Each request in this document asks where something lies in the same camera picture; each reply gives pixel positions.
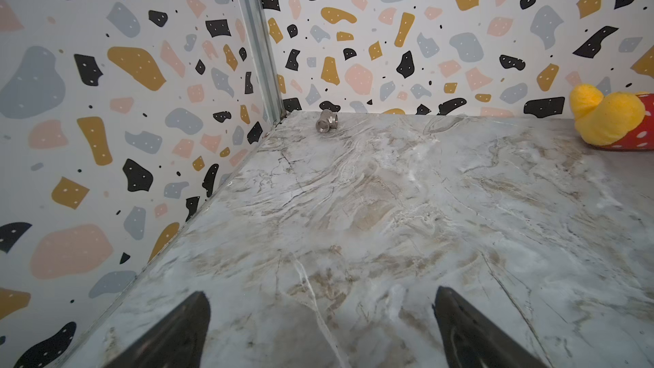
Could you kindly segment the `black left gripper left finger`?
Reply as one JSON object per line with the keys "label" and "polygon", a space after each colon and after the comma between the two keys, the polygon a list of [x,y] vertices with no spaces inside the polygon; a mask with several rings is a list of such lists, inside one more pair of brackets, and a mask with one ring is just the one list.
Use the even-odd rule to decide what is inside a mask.
{"label": "black left gripper left finger", "polygon": [[195,291],[108,367],[199,367],[211,321],[206,294]]}

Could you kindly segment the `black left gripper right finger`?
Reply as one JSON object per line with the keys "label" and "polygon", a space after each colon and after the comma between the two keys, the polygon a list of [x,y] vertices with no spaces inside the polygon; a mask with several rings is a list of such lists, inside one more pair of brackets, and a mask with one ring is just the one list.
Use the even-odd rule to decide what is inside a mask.
{"label": "black left gripper right finger", "polygon": [[450,287],[437,289],[433,311],[449,367],[544,366]]}

